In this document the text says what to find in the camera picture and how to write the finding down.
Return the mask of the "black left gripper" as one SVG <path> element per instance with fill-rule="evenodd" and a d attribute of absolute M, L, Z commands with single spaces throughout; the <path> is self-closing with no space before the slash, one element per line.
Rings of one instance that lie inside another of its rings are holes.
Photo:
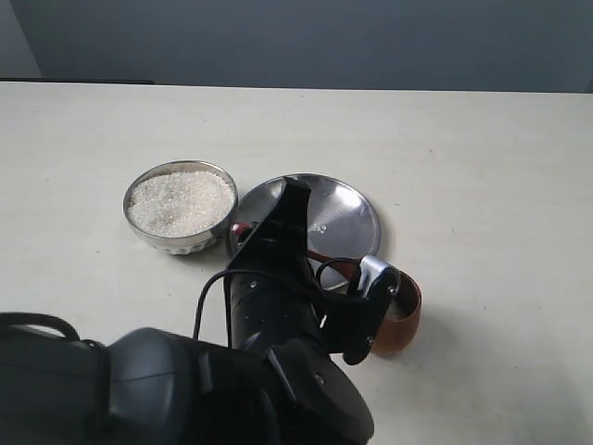
<path fill-rule="evenodd" d="M 323 355 L 362 362 L 385 315 L 385 297 L 349 296 L 347 287 L 315 290 L 309 278 L 309 187 L 285 176 L 275 204 L 232 256 L 224 276 L 231 347 L 265 352 L 292 338 Z"/>

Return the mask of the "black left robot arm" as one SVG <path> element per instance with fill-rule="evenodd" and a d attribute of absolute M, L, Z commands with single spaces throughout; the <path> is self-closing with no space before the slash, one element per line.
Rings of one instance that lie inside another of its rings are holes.
<path fill-rule="evenodd" d="M 352 303 L 307 258 L 309 187 L 281 194 L 228 267 L 226 346 L 155 328 L 110 345 L 55 316 L 1 316 L 5 444 L 365 444 L 371 412 L 332 356 Z"/>

